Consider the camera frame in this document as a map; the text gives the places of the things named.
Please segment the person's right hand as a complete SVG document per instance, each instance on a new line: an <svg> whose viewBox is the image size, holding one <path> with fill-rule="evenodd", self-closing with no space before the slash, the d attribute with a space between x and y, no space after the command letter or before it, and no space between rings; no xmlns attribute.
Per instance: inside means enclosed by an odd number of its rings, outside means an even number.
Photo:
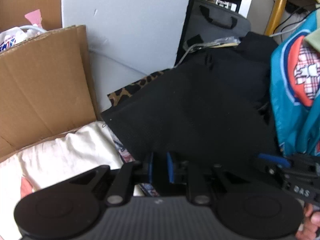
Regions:
<svg viewBox="0 0 320 240"><path fill-rule="evenodd" d="M305 204L304 206L304 222L303 229L298 230L296 239L299 240L313 240L317 237L319 229L319 211L313 209L312 204Z"/></svg>

